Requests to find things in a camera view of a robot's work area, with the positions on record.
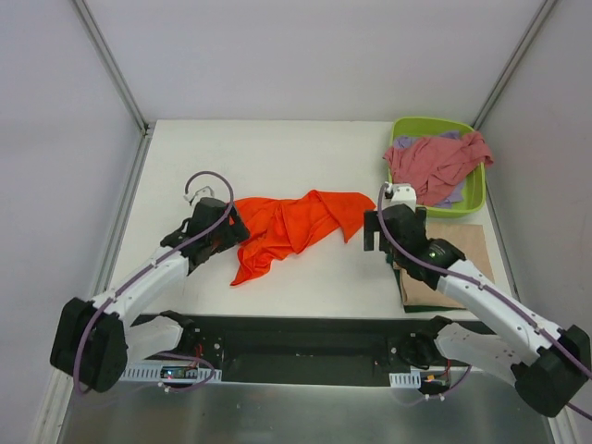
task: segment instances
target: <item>white wall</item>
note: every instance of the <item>white wall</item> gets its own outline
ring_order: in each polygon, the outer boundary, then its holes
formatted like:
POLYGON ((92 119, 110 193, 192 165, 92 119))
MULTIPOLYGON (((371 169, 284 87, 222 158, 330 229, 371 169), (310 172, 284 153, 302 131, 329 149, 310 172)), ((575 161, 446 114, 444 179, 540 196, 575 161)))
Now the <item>white wall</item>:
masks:
POLYGON ((472 122, 542 0, 89 0, 157 118, 472 122))
POLYGON ((0 2, 0 442, 26 442, 139 132, 66 0, 0 2))
MULTIPOLYGON (((560 2, 483 131, 520 296, 592 334, 592 2, 560 2)), ((575 404, 592 412, 588 383, 575 404)), ((590 442, 592 423, 578 417, 590 442)))

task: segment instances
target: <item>tabletop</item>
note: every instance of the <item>tabletop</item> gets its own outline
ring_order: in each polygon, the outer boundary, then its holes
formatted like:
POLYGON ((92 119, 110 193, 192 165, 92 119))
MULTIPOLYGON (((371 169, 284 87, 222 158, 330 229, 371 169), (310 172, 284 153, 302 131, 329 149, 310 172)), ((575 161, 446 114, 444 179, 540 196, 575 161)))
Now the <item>tabletop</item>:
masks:
MULTIPOLYGON (((159 120, 143 166, 112 281, 145 262, 158 242, 191 215, 183 199, 189 176, 213 170, 227 178, 235 198, 297 199, 310 190, 358 191, 376 201, 386 178, 382 155, 389 122, 159 120)), ((198 178, 228 199, 222 182, 198 178)), ((500 244, 485 205, 472 215, 439 219, 483 226, 496 284, 510 294, 500 244)), ((182 285, 153 302, 146 313, 340 318, 475 319, 467 311, 406 314, 392 269, 381 252, 364 252, 360 230, 346 244, 334 231, 300 255, 238 287, 236 248, 213 256, 182 285)))

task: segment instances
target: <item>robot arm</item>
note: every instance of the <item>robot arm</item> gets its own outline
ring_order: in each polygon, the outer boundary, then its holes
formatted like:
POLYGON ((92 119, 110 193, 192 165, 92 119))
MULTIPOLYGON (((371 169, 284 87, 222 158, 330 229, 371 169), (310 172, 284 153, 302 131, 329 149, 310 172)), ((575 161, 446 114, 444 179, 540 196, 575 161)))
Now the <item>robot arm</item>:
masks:
POLYGON ((415 191, 410 185, 389 186, 390 206, 382 212, 390 236, 412 257, 428 266, 446 269, 439 273, 417 264, 402 254, 385 237, 377 212, 364 216, 364 249, 374 250, 374 233, 380 232, 379 249, 393 255, 395 263, 415 279, 425 282, 460 302, 495 335, 479 335, 449 319, 437 316, 424 342, 432 356, 441 355, 475 365, 512 384, 518 394, 537 412, 555 416, 587 382, 587 377, 570 363, 551 341, 539 333, 544 328, 585 367, 590 368, 590 341, 579 327, 567 330, 529 310, 503 294, 464 254, 442 239, 426 237, 426 210, 415 208, 415 191), (472 278, 468 281, 459 275, 472 278), (517 311, 526 312, 537 327, 517 311))
POLYGON ((109 390, 123 374, 127 363, 135 363, 162 351, 176 350, 181 354, 195 354, 198 337, 193 322, 175 312, 163 312, 145 324, 133 327, 133 321, 156 298, 174 286, 182 286, 185 277, 212 254, 246 241, 249 231, 242 223, 236 209, 229 218, 207 236, 190 243, 179 251, 171 251, 186 240, 212 226, 225 212, 226 203, 211 197, 194 199, 193 215, 181 226, 165 236, 153 256, 116 289, 125 290, 116 295, 107 290, 82 301, 69 301, 60 316, 50 363, 55 368, 73 375, 76 351, 83 330, 93 315, 108 300, 110 303, 100 315, 88 338, 80 362, 80 381, 98 392, 109 390))

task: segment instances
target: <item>red cloth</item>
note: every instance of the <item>red cloth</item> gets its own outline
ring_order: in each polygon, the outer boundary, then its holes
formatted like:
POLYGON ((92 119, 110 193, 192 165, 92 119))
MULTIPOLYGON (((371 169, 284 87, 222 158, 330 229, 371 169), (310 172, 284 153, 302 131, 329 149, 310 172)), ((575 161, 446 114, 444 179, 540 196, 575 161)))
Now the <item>red cloth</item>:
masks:
POLYGON ((417 202, 433 206, 444 200, 480 163, 493 164, 491 150, 480 132, 470 132, 459 140, 422 137, 411 147, 388 148, 383 157, 393 182, 410 183, 417 202))
POLYGON ((230 285, 269 272, 271 261, 300 254, 341 227, 347 242, 364 224, 374 203, 359 192, 312 190, 301 199, 250 197, 235 202, 251 237, 239 248, 240 268, 230 285))

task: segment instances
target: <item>green basket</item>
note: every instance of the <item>green basket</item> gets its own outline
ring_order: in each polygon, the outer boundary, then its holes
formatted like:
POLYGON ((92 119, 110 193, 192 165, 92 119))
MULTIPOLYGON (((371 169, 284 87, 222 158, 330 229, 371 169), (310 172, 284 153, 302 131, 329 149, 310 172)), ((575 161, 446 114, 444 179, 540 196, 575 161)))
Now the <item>green basket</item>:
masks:
MULTIPOLYGON (((442 132, 458 130, 461 135, 474 131, 473 128, 461 122, 454 122, 444 118, 432 117, 403 117, 392 126, 390 145, 399 136, 436 136, 442 132)), ((388 181, 392 181, 390 171, 388 181)), ((466 177, 462 190, 462 202, 455 202, 451 209, 427 207, 427 215, 430 217, 462 217, 479 210, 485 203, 485 167, 479 164, 471 174, 466 177)))

